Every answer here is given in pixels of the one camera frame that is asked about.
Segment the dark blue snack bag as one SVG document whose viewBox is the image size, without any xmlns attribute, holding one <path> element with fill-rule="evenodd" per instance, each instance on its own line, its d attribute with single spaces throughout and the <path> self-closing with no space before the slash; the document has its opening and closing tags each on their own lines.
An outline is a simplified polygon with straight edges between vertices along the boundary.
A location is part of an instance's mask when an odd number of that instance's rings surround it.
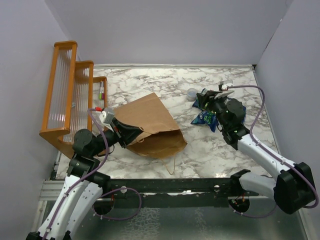
<svg viewBox="0 0 320 240">
<path fill-rule="evenodd" d="M 247 108 L 243 105 L 242 106 L 242 110 L 243 110 L 243 118 L 241 120 L 241 123 L 244 124 L 245 123 L 245 120 L 246 120 L 246 111 L 247 111 Z"/>
</svg>

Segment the blue green snack bag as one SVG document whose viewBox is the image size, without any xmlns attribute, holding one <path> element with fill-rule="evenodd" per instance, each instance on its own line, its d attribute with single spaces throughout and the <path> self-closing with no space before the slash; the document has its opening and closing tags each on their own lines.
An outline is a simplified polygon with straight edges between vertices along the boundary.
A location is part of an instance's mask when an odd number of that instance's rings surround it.
<svg viewBox="0 0 320 240">
<path fill-rule="evenodd" d="M 191 121 L 191 124 L 199 126 L 207 125 L 213 133 L 216 131 L 216 128 L 219 125 L 216 115 L 205 110 L 201 111 L 196 118 Z"/>
</svg>

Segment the light blue snack bag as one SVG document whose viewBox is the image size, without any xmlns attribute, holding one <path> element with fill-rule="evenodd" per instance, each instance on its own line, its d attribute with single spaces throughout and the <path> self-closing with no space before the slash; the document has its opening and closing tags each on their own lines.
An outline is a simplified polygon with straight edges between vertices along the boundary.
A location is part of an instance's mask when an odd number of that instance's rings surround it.
<svg viewBox="0 0 320 240">
<path fill-rule="evenodd" d="M 196 97 L 195 97 L 195 101 L 192 104 L 192 107 L 197 108 L 197 109 L 201 109 L 200 104 L 199 104 L 199 99 L 198 99 L 198 94 L 201 96 L 204 96 L 207 93 L 207 89 L 203 88 L 201 92 L 196 93 Z"/>
</svg>

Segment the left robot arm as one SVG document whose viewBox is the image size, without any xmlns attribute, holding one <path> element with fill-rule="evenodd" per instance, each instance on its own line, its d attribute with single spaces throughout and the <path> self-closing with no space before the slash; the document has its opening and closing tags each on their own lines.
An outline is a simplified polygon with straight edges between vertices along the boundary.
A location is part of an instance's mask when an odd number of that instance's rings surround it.
<svg viewBox="0 0 320 240">
<path fill-rule="evenodd" d="M 70 240 L 84 217 L 98 198 L 106 197 L 111 190 L 110 176 L 98 172 L 102 162 L 95 158 L 110 146 L 119 143 L 126 148 L 142 129 L 113 118 L 111 129 L 95 136 L 89 129 L 80 129 L 74 135 L 74 155 L 69 162 L 67 176 L 59 196 L 36 232 L 28 240 Z"/>
</svg>

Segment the small clear plastic cup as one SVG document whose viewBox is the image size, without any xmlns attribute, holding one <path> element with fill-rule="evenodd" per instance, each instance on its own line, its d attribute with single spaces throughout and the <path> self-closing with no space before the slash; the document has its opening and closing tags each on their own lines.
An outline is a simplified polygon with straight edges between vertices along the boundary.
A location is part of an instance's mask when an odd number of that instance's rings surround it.
<svg viewBox="0 0 320 240">
<path fill-rule="evenodd" d="M 197 99 L 198 91 L 195 88 L 189 88 L 186 93 L 186 99 L 190 102 L 194 102 Z"/>
</svg>

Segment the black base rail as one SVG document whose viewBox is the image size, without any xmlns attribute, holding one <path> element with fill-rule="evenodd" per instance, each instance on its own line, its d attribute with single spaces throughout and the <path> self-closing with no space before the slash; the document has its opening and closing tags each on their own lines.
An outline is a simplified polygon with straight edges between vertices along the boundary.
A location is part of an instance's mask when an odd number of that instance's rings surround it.
<svg viewBox="0 0 320 240">
<path fill-rule="evenodd" d="M 151 179 L 111 179 L 103 189 L 126 187 L 127 192 L 119 191 L 99 198 L 95 208 L 134 209 L 139 206 L 141 196 L 143 208 L 186 208 L 229 206 L 228 199 L 241 199 L 258 194 L 241 189 L 233 177 L 225 178 L 151 178 Z"/>
</svg>

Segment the orange wooden rack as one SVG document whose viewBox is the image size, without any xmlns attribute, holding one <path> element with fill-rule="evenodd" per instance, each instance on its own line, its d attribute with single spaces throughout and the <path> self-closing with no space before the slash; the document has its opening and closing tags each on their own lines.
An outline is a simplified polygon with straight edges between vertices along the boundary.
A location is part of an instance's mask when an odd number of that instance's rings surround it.
<svg viewBox="0 0 320 240">
<path fill-rule="evenodd" d="M 94 76 L 91 60 L 77 60 L 76 41 L 54 44 L 43 120 L 39 135 L 69 159 L 74 135 L 78 130 L 92 130 L 88 109 L 94 104 L 94 91 L 107 96 L 107 78 Z"/>
</svg>

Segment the markers in rack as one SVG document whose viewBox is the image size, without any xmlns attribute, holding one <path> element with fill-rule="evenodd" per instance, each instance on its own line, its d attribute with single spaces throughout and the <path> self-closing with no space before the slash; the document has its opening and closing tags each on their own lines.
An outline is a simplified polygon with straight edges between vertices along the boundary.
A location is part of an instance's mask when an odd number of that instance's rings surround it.
<svg viewBox="0 0 320 240">
<path fill-rule="evenodd" d="M 100 82 L 98 98 L 100 100 L 104 100 L 105 99 L 105 91 L 104 91 L 104 82 L 103 81 Z"/>
</svg>

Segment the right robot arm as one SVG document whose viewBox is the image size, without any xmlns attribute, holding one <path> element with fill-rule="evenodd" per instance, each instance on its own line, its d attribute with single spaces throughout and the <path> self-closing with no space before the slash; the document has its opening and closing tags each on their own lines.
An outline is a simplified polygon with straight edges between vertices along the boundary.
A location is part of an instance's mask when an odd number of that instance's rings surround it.
<svg viewBox="0 0 320 240">
<path fill-rule="evenodd" d="M 209 90 L 197 93 L 196 103 L 201 110 L 214 115 L 228 145 L 252 158 L 270 174 L 266 177 L 246 169 L 233 174 L 229 189 L 234 195 L 256 192 L 274 200 L 286 214 L 319 202 L 311 168 L 304 162 L 286 159 L 257 140 L 244 125 L 246 111 L 240 101 L 221 91 Z"/>
</svg>

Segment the brown paper bag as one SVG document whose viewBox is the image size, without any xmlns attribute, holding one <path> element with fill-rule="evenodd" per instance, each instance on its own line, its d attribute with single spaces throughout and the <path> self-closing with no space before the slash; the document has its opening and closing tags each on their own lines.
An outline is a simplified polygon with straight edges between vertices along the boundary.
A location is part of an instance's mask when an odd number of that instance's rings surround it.
<svg viewBox="0 0 320 240">
<path fill-rule="evenodd" d="M 156 93 L 150 93 L 132 102 L 114 109 L 115 117 L 123 124 L 137 127 L 142 133 L 135 136 L 128 149 L 142 157 L 160 159 L 170 175 L 175 173 L 175 166 L 170 171 L 164 159 L 183 151 L 187 142 L 169 110 Z"/>
</svg>

